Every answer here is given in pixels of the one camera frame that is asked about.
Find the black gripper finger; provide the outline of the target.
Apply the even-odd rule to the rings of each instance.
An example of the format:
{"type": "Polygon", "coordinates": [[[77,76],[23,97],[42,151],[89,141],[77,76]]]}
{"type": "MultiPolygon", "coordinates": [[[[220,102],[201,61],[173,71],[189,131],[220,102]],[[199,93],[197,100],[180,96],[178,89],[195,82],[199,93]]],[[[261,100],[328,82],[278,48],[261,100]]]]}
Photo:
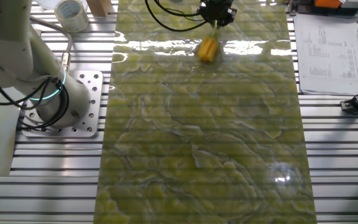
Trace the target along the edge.
{"type": "Polygon", "coordinates": [[[225,17],[220,20],[218,20],[218,29],[227,26],[228,24],[232,23],[234,21],[233,17],[225,17]]]}
{"type": "Polygon", "coordinates": [[[207,22],[211,27],[215,26],[215,20],[209,14],[203,14],[202,18],[207,22]]]}

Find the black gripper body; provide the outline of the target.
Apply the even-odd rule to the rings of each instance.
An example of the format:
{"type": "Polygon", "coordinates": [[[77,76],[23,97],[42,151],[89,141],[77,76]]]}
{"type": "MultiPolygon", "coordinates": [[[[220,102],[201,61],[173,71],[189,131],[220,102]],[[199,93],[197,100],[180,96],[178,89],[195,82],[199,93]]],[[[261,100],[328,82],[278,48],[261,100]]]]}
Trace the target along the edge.
{"type": "Polygon", "coordinates": [[[201,0],[197,13],[206,21],[233,19],[237,10],[232,8],[233,0],[201,0]]]}

